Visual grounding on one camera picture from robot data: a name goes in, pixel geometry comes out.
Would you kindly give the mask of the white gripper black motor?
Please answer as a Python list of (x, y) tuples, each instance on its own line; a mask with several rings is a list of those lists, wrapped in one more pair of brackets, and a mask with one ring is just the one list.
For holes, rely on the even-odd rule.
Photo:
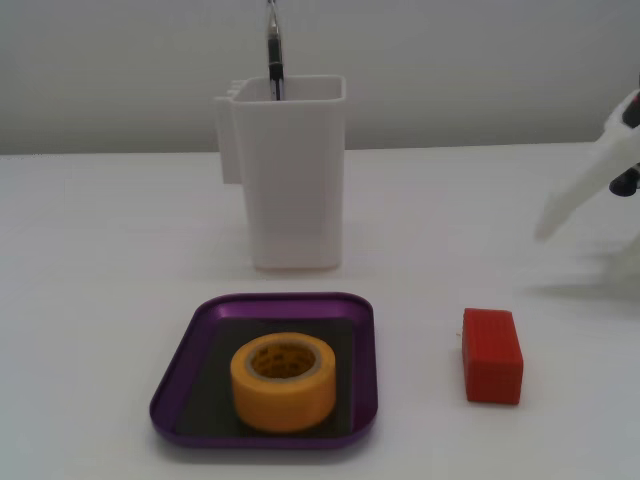
[(602, 136), (593, 145), (593, 162), (563, 190), (549, 197), (534, 238), (551, 237), (581, 205), (639, 162), (639, 86), (609, 114)]

